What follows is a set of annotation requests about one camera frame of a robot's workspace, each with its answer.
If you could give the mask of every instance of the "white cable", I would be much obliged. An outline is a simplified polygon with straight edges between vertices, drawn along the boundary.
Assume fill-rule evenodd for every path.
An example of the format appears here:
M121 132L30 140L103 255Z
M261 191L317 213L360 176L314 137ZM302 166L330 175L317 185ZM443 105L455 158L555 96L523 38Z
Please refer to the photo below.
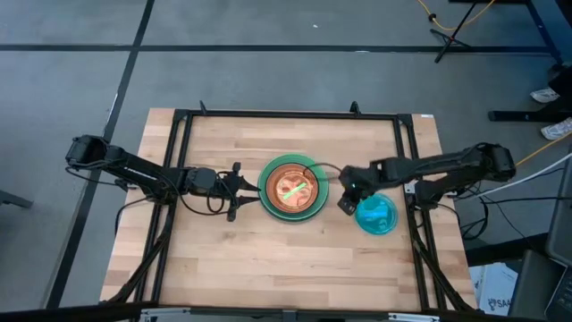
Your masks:
M467 198L467 199L479 198L479 197L488 195L488 194L490 194L490 193L493 193L493 192L496 192L496 191L501 191L501 190L503 190L503 189L507 189L508 187L512 187L512 186L517 185L517 184L519 184L519 183L522 183L522 182L525 182L525 181L534 179L535 177L537 177L537 176L539 176L539 175L541 175L541 174L547 172L548 170L552 169L554 166L559 165L559 164L561 164L562 162L566 161L566 160L569 159L570 157L572 157L572 153L570 153L570 154L568 154L567 156L563 157L562 159L556 161L555 163L553 163L553 164L551 164L551 165L549 165L549 166L543 168L543 170L541 170L541 171L539 171L539 172L537 172L537 173L535 173L535 174L531 174L531 175L527 176L527 177L524 178L524 179L520 179L520 180L518 180L517 182L505 184L505 185L500 186L499 188L496 188L496 189L493 189L493 190L485 191L485 192L483 192L483 193L477 194L476 196L473 196L473 197L470 197L470 198Z

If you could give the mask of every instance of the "wooden table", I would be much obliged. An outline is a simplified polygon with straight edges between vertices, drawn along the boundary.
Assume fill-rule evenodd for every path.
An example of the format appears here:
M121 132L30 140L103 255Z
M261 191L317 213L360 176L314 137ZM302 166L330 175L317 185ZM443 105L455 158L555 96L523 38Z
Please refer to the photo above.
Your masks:
M173 109L150 110L140 157L163 163L172 115ZM415 114L413 119L420 157L440 154L433 117ZM402 133L408 151L405 129ZM266 163L285 153L306 154L340 167L367 166L369 160L396 156L396 146L393 127L386 121L199 116L193 118L186 165L219 171L240 161L241 173L256 184ZM325 170L334 175L334 170ZM179 205L160 304L420 310L401 187L382 191L400 213L397 228L386 236L365 233L353 216L338 209L341 193L341 185L332 182L324 209L300 224L270 217L260 203L240 208L233 223L225 216L200 216ZM130 191L126 202L140 198L140 191ZM206 211L204 199L184 198ZM448 199L442 203L453 206ZM123 211L102 300L119 291L140 263L152 207L141 203ZM475 306L457 218L444 208L431 214L442 271ZM145 299L150 298L154 276L151 268ZM435 307L433 280L426 268L425 277Z

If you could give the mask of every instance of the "shoe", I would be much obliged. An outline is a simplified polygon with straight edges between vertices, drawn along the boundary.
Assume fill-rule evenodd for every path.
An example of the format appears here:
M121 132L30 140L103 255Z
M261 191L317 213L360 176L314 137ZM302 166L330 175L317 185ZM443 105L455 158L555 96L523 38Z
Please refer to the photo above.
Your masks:
M534 91L530 93L530 96L533 97L536 102L542 104L550 103L551 101L556 100L556 98L560 97L560 95L558 95L551 88Z
M572 131L572 117L569 117L560 123L543 127L540 130L544 138L548 140L560 139L561 137L565 136L571 131Z

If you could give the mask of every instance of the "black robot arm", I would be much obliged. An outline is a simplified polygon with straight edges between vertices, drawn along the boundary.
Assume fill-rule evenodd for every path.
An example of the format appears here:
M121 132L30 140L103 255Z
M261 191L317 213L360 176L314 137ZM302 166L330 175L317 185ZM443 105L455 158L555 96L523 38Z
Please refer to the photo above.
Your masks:
M236 209L258 198L237 197L238 190L258 191L239 175L240 163L232 171L217 173L206 167L165 168L110 145L101 137L83 135L73 139L65 157L74 170L103 170L118 177L115 183L127 190L137 185L151 200L162 205L173 203L183 194L227 199L231 202L227 220L234 221Z
M421 179L425 175L443 173L447 175L435 181ZM416 205L422 209L436 208L447 192L463 192L481 180L505 182L515 173L509 150L497 144L479 143L457 153L416 160L388 157L370 162L368 168L346 165L339 176L344 193L338 206L351 215L360 200L376 191L418 179Z

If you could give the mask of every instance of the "black tripod stand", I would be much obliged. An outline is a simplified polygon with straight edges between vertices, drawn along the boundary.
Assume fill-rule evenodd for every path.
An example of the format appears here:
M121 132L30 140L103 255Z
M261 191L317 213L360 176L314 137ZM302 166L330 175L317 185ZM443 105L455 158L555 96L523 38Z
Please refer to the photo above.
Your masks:
M476 6L476 1L473 2L473 5L471 5L471 7L468 9L467 13L465 14L465 17L463 17L463 20L461 21L461 23L457 26L457 28L455 29L455 32L453 32L453 34L451 36L445 35L444 33L437 31L435 29L430 29L429 31L431 31L431 33L435 34L435 35L439 35L443 38L443 40L445 40L445 46L443 46L443 48L441 49L441 51L439 52L439 54L437 55L437 57L435 57L435 63L439 63L441 61L441 58L443 57L443 55L445 55L445 52L447 51L447 49L449 49L449 47L455 43L457 45L461 45L463 47L466 48L470 48L471 46L465 44L462 41L458 41L455 39L455 36L457 36L458 31L461 29L461 27L463 27L463 24L465 24L465 21L467 20L469 14L471 14L471 12L473 11L473 9L475 9ZM437 15L435 13L431 13L429 15L429 21L433 22L433 19L435 19L437 17Z

